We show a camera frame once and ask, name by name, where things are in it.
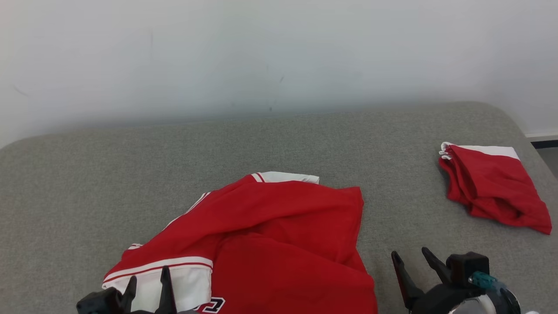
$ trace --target red stripe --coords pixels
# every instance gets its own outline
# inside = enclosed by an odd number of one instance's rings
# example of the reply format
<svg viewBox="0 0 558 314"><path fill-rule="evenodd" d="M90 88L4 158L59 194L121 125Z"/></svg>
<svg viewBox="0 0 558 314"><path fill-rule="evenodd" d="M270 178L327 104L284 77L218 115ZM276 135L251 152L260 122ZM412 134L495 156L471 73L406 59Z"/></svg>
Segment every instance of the red stripe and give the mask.
<svg viewBox="0 0 558 314"><path fill-rule="evenodd" d="M207 267L213 269L213 267L211 267L211 266L209 266L209 265L207 265L207 264L204 264L204 263L181 263L181 264L173 264L173 265L167 265L167 266L168 266L169 268L171 268L171 267L183 266L183 265L202 265L202 266L207 266ZM135 273L129 273L129 274L124 274L124 275L116 276L116 277L113 277L113 278L111 278L111 279L107 279L107 280L103 281L103 283L106 283L106 282L109 282L109 281L113 281L113 280L118 279L118 278L120 278L120 277L133 276L133 275L137 275L137 274L149 272L149 271L151 271L151 270L162 269L162 268L163 268L163 266L153 267L153 268L149 268L149 269L146 269L146 270L140 270L139 272L135 272Z"/></svg>

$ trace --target wall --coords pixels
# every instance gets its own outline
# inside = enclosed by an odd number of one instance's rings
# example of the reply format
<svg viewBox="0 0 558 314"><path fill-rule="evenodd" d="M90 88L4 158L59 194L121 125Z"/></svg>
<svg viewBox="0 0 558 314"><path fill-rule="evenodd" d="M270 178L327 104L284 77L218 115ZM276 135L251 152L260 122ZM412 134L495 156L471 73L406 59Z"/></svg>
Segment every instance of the wall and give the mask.
<svg viewBox="0 0 558 314"><path fill-rule="evenodd" d="M558 134L557 30L553 0L2 0L0 147L402 99L486 101Z"/></svg>

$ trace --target gray floor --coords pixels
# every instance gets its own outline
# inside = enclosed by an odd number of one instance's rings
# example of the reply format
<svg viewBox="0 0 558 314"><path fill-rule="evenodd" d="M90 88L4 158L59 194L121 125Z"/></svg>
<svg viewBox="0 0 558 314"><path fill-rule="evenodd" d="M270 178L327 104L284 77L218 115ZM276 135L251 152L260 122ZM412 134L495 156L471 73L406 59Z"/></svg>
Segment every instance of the gray floor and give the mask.
<svg viewBox="0 0 558 314"><path fill-rule="evenodd" d="M537 149L542 160L549 166L550 171L558 178L558 147Z"/></svg>

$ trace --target red garment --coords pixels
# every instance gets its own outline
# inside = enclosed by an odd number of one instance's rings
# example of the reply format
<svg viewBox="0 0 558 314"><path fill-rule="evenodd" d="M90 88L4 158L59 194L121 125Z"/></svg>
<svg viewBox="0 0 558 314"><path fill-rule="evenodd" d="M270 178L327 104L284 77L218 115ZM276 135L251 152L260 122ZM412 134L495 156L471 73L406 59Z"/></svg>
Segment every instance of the red garment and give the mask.
<svg viewBox="0 0 558 314"><path fill-rule="evenodd" d="M153 311L169 265L178 311L377 313L374 282L355 248L360 189L317 182L258 173L204 194L148 243L125 251L103 288L123 291L135 274L132 309ZM142 297L151 300L136 303Z"/></svg>
<svg viewBox="0 0 558 314"><path fill-rule="evenodd" d="M472 216L550 234L549 211L513 148L444 142L440 154L450 176L448 198Z"/></svg>

